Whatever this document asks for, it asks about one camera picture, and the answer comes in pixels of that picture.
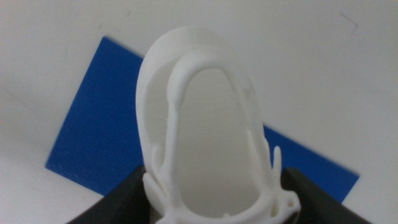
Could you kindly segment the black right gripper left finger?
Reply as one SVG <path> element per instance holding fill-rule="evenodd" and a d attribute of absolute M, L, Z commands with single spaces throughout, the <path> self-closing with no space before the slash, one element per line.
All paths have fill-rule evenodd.
<path fill-rule="evenodd" d="M 109 194 L 70 220 L 68 224 L 149 224 L 160 219 L 147 199 L 142 181 L 144 166 L 137 166 Z"/>

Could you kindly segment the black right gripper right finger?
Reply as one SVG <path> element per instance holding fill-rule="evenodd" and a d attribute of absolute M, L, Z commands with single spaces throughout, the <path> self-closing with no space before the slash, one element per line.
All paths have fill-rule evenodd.
<path fill-rule="evenodd" d="M 293 167 L 285 168 L 281 175 L 282 188 L 294 191 L 301 210 L 290 223 L 298 224 L 370 224 L 333 197 L 328 195 L 307 176 Z"/>

